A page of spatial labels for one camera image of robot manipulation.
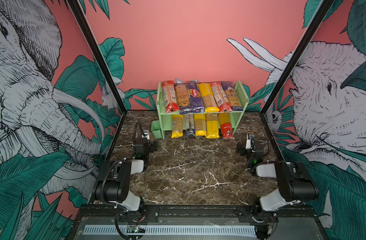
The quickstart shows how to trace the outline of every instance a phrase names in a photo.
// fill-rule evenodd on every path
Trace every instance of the spaghetti package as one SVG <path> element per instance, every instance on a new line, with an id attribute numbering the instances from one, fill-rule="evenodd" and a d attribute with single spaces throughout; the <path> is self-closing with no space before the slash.
<path id="1" fill-rule="evenodd" d="M 172 136 L 181 137 L 183 136 L 183 115 L 174 114 L 172 115 Z"/>
<path id="2" fill-rule="evenodd" d="M 180 114 L 193 113 L 194 109 L 190 103 L 190 98 L 188 97 L 188 90 L 186 84 L 175 84 L 175 92 L 178 98 L 178 106 L 180 108 Z"/>
<path id="3" fill-rule="evenodd" d="M 235 92 L 234 85 L 232 82 L 221 82 L 224 92 L 228 98 L 233 111 L 243 111 L 243 106 L 240 103 L 238 95 Z"/>
<path id="4" fill-rule="evenodd" d="M 232 137 L 232 126 L 229 113 L 219 113 L 219 124 L 223 139 L 235 139 Z"/>
<path id="5" fill-rule="evenodd" d="M 190 94 L 190 102 L 194 109 L 194 113 L 204 113 L 202 97 L 199 92 L 198 84 L 196 82 L 187 82 L 188 93 Z"/>
<path id="6" fill-rule="evenodd" d="M 196 136 L 205 136 L 207 134 L 206 117 L 204 114 L 194 114 L 195 134 Z"/>
<path id="7" fill-rule="evenodd" d="M 186 130 L 186 137 L 195 136 L 194 114 L 185 114 L 184 124 Z"/>
<path id="8" fill-rule="evenodd" d="M 218 104 L 219 111 L 222 113 L 232 112 L 230 103 L 221 83 L 211 83 L 212 93 L 216 103 Z"/>
<path id="9" fill-rule="evenodd" d="M 211 90 L 211 85 L 209 83 L 198 84 L 200 94 L 202 95 L 203 105 L 205 107 L 206 113 L 219 112 L 219 108 L 216 106 L 214 99 L 214 94 Z"/>
<path id="10" fill-rule="evenodd" d="M 219 138 L 219 123 L 216 113 L 206 114 L 207 134 L 206 138 Z"/>
<path id="11" fill-rule="evenodd" d="M 164 106 L 166 106 L 166 113 L 171 113 L 179 110 L 176 103 L 176 94 L 173 81 L 167 81 L 161 84 L 161 89 L 164 96 Z"/>

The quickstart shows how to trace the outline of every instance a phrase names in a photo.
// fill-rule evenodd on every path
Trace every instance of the orange pasta package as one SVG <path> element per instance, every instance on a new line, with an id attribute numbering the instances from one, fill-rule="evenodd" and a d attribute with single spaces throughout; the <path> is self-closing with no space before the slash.
<path id="1" fill-rule="evenodd" d="M 161 84 L 161 88 L 164 96 L 164 106 L 166 107 L 166 113 L 172 113 L 179 110 L 178 103 L 176 102 L 176 93 L 173 81 L 166 81 Z"/>
<path id="2" fill-rule="evenodd" d="M 221 83 L 211 83 L 212 93 L 214 94 L 215 101 L 219 107 L 219 112 L 228 113 L 232 112 L 230 103 Z"/>
<path id="3" fill-rule="evenodd" d="M 219 113 L 219 124 L 222 130 L 223 139 L 235 139 L 232 137 L 232 126 L 229 113 Z"/>

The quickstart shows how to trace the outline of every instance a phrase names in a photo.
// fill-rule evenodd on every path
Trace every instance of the green shelf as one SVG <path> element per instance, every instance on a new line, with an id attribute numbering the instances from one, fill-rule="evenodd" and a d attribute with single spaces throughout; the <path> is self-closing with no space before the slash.
<path id="1" fill-rule="evenodd" d="M 243 85 L 240 81 L 238 81 L 235 85 L 235 91 L 236 94 L 239 97 L 240 103 L 243 106 L 243 111 L 233 111 L 230 113 L 230 119 L 231 119 L 231 126 L 233 128 L 233 131 L 236 131 L 238 128 L 239 122 L 243 117 L 243 113 L 246 110 L 249 102 L 249 98 L 247 96 L 246 91 L 243 88 Z M 158 94 L 157 94 L 157 110 L 158 110 L 158 116 L 160 121 L 160 129 L 163 139 L 165 138 L 165 131 L 171 131 L 172 130 L 172 115 L 179 114 L 179 111 L 173 112 L 173 113 L 166 113 L 166 107 L 164 106 L 164 96 L 163 92 L 161 90 L 161 83 L 158 84 Z"/>

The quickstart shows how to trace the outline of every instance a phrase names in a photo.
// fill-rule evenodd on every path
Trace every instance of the yellow pasta package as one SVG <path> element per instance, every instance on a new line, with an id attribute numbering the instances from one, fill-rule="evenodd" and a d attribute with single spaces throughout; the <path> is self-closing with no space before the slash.
<path id="1" fill-rule="evenodd" d="M 205 136 L 207 134 L 205 115 L 203 113 L 194 114 L 194 123 L 196 136 Z"/>
<path id="2" fill-rule="evenodd" d="M 172 115 L 172 136 L 174 137 L 181 137 L 183 136 L 183 115 L 174 114 Z"/>
<path id="3" fill-rule="evenodd" d="M 198 84 L 200 94 L 202 95 L 203 105 L 205 106 L 206 113 L 219 112 L 219 108 L 216 105 L 214 94 L 211 90 L 209 83 Z"/>
<path id="4" fill-rule="evenodd" d="M 207 134 L 206 138 L 219 138 L 219 123 L 216 113 L 206 114 Z"/>

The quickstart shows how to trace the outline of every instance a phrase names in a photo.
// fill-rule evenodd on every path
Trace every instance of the purple pasta package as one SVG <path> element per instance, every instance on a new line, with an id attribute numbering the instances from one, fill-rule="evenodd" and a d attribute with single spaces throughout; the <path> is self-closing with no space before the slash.
<path id="1" fill-rule="evenodd" d="M 190 94 L 190 102 L 194 108 L 194 113 L 204 113 L 202 97 L 199 92 L 198 84 L 194 81 L 187 82 L 188 93 Z"/>

